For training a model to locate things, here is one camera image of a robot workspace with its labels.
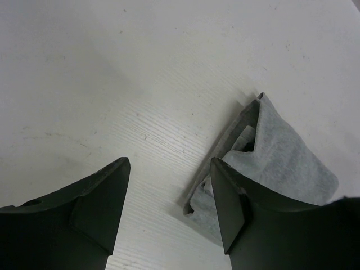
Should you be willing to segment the grey tank top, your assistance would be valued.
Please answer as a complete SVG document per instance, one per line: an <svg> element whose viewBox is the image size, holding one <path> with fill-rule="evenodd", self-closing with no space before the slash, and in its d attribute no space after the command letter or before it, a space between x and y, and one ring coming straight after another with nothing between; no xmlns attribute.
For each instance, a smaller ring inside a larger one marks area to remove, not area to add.
<svg viewBox="0 0 360 270"><path fill-rule="evenodd" d="M327 204L339 186L337 176L261 93L220 134L184 199L183 215L219 246L222 239L210 176L212 158L222 159L273 191L314 205Z"/></svg>

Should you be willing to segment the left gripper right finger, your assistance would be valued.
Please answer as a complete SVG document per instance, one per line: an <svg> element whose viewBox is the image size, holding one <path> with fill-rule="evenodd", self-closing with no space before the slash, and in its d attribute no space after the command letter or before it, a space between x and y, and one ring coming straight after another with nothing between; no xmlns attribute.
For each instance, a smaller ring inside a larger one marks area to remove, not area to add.
<svg viewBox="0 0 360 270"><path fill-rule="evenodd" d="M359 268L359 198L308 204L266 188L218 158L211 160L210 174L233 269Z"/></svg>

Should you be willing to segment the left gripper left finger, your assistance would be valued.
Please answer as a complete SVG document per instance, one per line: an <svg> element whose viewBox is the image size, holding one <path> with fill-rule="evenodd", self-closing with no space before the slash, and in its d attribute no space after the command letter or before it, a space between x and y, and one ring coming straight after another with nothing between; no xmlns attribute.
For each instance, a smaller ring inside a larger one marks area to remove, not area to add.
<svg viewBox="0 0 360 270"><path fill-rule="evenodd" d="M130 175L121 157L79 181L1 208L2 269L105 269Z"/></svg>

